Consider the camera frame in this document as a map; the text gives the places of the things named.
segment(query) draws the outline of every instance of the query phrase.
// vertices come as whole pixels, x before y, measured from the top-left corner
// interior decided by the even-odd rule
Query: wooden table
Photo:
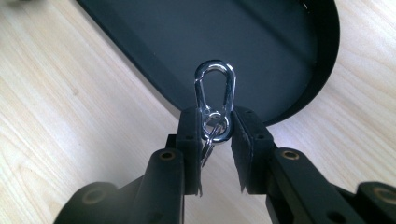
[[[341,47],[318,97],[269,127],[328,180],[396,186],[396,1],[341,1]],[[51,223],[79,188],[119,187],[177,130],[179,112],[75,1],[0,2],[0,222]],[[241,194],[230,144],[186,197],[186,223],[269,223]]]

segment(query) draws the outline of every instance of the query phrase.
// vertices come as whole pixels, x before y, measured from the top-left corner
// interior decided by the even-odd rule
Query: screw hole
[[[297,161],[300,159],[300,155],[293,151],[283,151],[282,156],[291,161]]]
[[[373,192],[382,202],[396,205],[396,192],[381,187],[373,188]]]
[[[334,223],[346,223],[346,218],[338,212],[329,212],[327,218]]]
[[[175,153],[171,151],[165,151],[160,154],[160,159],[163,161],[171,161],[172,159],[175,158]]]
[[[89,189],[82,197],[82,202],[85,204],[96,204],[101,202],[107,193],[102,188]]]

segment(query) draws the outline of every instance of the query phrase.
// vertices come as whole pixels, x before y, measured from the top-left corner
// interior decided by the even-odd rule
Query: carabiner gate
[[[211,71],[220,71],[226,77],[225,95],[221,111],[217,111],[206,103],[203,79],[206,74]],[[220,60],[212,60],[202,63],[195,72],[195,95],[197,104],[202,118],[202,130],[204,139],[208,139],[210,131],[206,128],[206,124],[217,119],[223,122],[222,132],[213,138],[213,143],[225,142],[231,138],[233,134],[233,124],[231,113],[233,111],[233,96],[235,92],[235,73],[233,68]]]

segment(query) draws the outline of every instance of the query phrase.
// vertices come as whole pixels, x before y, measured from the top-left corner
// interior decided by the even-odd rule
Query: metal hook
[[[203,79],[211,71],[220,71],[226,77],[226,86],[222,110],[219,112],[206,103]],[[233,68],[220,60],[212,60],[202,63],[195,72],[195,94],[198,108],[202,116],[202,129],[205,140],[209,138],[210,131],[206,124],[212,119],[224,122],[222,133],[213,139],[213,143],[225,142],[232,135],[233,125],[231,122],[231,112],[233,111],[233,96],[235,92],[235,73]]]

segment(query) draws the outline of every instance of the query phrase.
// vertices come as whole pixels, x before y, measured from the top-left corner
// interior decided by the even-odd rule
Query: light wood surface
[[[396,186],[396,1],[336,4],[328,83],[269,130],[340,187]],[[138,178],[178,115],[75,1],[0,1],[0,223],[51,223],[81,187]],[[241,194],[229,143],[202,181],[186,223],[270,223],[265,197]]]

